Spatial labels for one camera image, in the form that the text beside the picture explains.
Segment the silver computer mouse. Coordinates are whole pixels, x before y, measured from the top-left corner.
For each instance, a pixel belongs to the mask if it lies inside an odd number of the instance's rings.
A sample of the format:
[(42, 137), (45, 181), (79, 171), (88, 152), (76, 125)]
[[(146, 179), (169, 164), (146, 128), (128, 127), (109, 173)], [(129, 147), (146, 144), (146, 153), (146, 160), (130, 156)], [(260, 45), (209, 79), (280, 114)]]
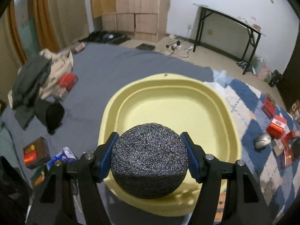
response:
[(272, 137), (270, 136), (270, 134), (264, 133), (254, 140), (254, 148), (256, 151), (261, 151), (262, 149), (265, 149), (268, 145), (270, 145), (271, 142)]

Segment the red cigarette box far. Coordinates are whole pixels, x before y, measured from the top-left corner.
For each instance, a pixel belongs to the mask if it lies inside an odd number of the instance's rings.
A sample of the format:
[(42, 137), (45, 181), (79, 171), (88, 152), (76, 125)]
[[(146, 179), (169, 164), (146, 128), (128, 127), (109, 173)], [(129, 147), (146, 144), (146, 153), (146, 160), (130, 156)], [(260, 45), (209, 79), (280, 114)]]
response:
[(275, 108), (276, 108), (276, 102), (274, 101), (274, 99), (271, 97), (270, 94), (266, 94), (261, 108), (262, 111), (269, 119), (272, 119), (275, 115)]

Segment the red box near clothes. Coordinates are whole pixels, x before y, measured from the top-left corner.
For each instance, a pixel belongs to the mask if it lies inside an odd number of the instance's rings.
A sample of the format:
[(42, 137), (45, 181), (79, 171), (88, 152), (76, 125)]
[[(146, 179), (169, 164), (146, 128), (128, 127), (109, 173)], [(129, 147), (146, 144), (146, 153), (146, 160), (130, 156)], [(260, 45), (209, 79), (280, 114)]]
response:
[(75, 74), (64, 74), (57, 82), (54, 97), (60, 101), (64, 101), (77, 82), (78, 77)]

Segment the blue white packet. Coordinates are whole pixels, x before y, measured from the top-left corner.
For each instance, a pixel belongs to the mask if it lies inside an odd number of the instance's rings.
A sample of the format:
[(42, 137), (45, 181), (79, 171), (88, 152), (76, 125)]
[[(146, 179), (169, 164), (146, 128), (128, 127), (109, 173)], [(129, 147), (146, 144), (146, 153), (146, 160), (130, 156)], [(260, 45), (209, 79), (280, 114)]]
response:
[(77, 161), (77, 157), (70, 148), (64, 147), (59, 153), (57, 153), (50, 161), (46, 163), (47, 170), (50, 170), (52, 165), (59, 160), (63, 163), (71, 163)]

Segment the red flat cigarette packs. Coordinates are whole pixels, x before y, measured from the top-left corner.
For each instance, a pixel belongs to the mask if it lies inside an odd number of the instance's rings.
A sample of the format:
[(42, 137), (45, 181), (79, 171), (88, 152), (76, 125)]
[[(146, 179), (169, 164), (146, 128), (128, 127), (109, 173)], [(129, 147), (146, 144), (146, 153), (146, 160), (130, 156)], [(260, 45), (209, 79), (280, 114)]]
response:
[(294, 157), (291, 144), (297, 138), (299, 138), (299, 130), (292, 130), (289, 133), (284, 133), (280, 139), (273, 139), (271, 146), (275, 156), (280, 157), (282, 168), (292, 165)]

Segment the dark brown orange box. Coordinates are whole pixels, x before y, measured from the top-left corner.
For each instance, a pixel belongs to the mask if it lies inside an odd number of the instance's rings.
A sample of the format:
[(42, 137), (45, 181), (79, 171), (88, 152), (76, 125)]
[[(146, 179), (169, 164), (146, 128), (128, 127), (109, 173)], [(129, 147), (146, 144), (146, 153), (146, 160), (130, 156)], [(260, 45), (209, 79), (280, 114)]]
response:
[(23, 148), (23, 160), (25, 166), (33, 170), (51, 160), (48, 142), (44, 137), (39, 137), (35, 141)]

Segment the pink bag under table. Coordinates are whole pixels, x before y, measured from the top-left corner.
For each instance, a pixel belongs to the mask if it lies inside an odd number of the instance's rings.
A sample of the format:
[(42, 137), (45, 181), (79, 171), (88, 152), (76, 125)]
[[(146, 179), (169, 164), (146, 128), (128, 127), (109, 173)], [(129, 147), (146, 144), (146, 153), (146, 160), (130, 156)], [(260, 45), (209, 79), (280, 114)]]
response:
[(262, 66), (259, 73), (257, 74), (257, 78), (261, 81), (269, 83), (271, 80), (271, 71), (267, 66)]

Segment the blue white checkered blanket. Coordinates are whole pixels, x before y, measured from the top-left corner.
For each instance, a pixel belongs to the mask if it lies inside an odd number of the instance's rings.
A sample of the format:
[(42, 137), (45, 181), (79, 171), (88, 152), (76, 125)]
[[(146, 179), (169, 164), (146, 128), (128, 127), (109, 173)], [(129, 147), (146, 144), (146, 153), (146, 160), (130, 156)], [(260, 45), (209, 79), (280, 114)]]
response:
[(263, 110), (267, 96), (251, 85), (213, 71), (213, 85), (227, 100), (241, 137), (242, 159), (259, 182), (273, 224), (299, 201), (299, 158), (292, 156), (292, 144), (299, 147), (299, 138), (287, 142), (276, 140), (266, 130), (272, 121)]

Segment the grey bed sheet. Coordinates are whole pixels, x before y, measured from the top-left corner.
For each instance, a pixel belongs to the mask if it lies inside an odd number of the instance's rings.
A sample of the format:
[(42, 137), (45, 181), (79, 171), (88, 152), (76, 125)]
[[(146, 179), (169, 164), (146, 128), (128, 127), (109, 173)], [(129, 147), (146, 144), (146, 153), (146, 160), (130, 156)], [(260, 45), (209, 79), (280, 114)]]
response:
[(213, 81), (213, 71), (158, 52), (116, 45), (89, 43), (74, 56), (78, 82), (63, 102), (65, 115), (53, 135), (36, 118), (23, 130), (11, 108), (1, 115), (1, 155), (26, 182), (34, 171), (25, 167), (23, 148), (38, 137), (47, 140), (50, 154), (64, 147), (80, 157), (96, 149), (105, 107), (111, 97), (127, 84), (161, 73), (180, 74), (200, 81)]

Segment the black cap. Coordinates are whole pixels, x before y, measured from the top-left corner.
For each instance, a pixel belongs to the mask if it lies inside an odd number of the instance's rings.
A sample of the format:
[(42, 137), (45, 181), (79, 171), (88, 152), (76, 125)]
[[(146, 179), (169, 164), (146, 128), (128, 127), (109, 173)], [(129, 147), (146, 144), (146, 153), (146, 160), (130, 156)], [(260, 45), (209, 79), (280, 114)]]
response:
[(47, 107), (45, 115), (45, 127), (50, 135), (53, 135), (56, 129), (59, 128), (64, 118), (64, 114), (65, 110), (58, 102), (51, 103)]

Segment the black suitcase on floor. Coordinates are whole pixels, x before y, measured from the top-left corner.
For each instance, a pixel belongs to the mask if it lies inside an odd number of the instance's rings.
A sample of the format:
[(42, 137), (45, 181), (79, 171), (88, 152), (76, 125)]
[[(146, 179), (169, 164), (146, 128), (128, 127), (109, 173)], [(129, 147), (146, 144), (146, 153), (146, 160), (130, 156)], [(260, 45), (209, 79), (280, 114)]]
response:
[(79, 40), (79, 42), (119, 45), (128, 40), (130, 40), (130, 38), (127, 33), (101, 30), (90, 33), (86, 38)]

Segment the wooden wardrobe cabinet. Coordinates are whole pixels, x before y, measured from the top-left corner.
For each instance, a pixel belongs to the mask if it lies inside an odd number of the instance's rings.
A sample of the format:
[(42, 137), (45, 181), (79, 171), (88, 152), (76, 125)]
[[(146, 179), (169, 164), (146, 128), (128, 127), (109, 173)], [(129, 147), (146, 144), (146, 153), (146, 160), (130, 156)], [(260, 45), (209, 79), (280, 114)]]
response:
[(90, 0), (95, 29), (158, 42), (167, 34), (170, 0)]

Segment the red white cigarette carton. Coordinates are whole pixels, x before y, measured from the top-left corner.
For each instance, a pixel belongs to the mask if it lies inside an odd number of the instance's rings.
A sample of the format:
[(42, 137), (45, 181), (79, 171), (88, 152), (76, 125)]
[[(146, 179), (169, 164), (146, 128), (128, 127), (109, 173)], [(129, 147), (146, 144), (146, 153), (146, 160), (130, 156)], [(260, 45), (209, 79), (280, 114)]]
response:
[(275, 115), (271, 120), (270, 124), (268, 125), (266, 131), (272, 137), (276, 139), (280, 139), (285, 133), (286, 126), (287, 126), (287, 120), (285, 118), (282, 118), (279, 115)]

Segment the black folding table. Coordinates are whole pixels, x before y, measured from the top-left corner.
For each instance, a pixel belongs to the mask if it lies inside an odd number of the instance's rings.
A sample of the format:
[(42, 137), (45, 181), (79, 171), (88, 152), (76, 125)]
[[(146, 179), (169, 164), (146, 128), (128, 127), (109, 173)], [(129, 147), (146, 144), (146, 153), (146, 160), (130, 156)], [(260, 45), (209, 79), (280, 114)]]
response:
[(224, 55), (236, 62), (243, 62), (243, 75), (251, 72), (251, 62), (260, 39), (265, 36), (257, 25), (210, 8), (193, 4), (198, 9), (198, 25), (193, 42), (193, 52), (201, 46)]

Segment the yellow plastic basin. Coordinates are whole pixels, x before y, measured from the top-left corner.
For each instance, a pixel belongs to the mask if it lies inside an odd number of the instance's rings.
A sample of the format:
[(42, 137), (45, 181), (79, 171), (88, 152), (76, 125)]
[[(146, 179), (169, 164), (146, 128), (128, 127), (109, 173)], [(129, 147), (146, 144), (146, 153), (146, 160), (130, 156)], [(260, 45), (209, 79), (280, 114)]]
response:
[[(156, 74), (122, 87), (106, 105), (98, 145), (104, 144), (112, 132), (121, 135), (145, 123), (161, 124), (177, 134), (188, 132), (195, 144), (220, 161), (235, 163), (242, 157), (242, 144), (228, 103), (202, 81), (178, 74)], [(188, 171), (172, 194), (144, 200), (123, 191), (112, 172), (104, 182), (127, 204), (165, 217), (192, 213), (202, 186)]]

